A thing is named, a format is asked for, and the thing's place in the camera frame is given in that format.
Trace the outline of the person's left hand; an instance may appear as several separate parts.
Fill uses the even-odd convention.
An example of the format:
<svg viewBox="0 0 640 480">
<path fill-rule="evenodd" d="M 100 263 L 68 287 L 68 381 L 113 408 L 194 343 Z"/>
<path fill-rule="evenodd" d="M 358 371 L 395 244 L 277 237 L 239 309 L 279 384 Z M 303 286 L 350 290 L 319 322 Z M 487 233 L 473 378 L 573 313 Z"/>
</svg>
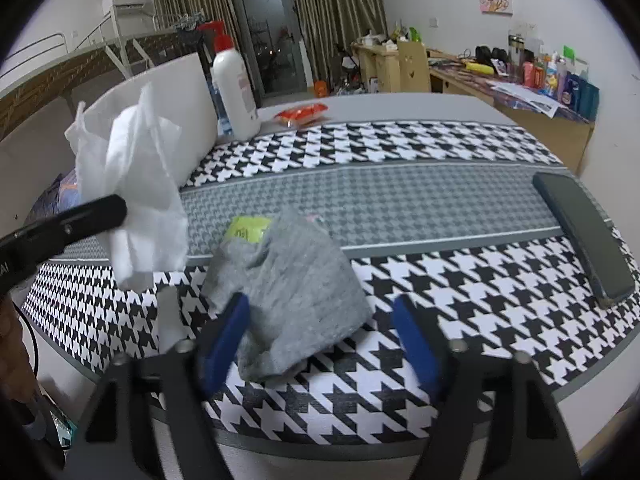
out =
<svg viewBox="0 0 640 480">
<path fill-rule="evenodd" d="M 23 342 L 22 324 L 8 296 L 1 300 L 0 382 L 8 400 L 22 403 L 32 400 L 37 387 Z"/>
</svg>

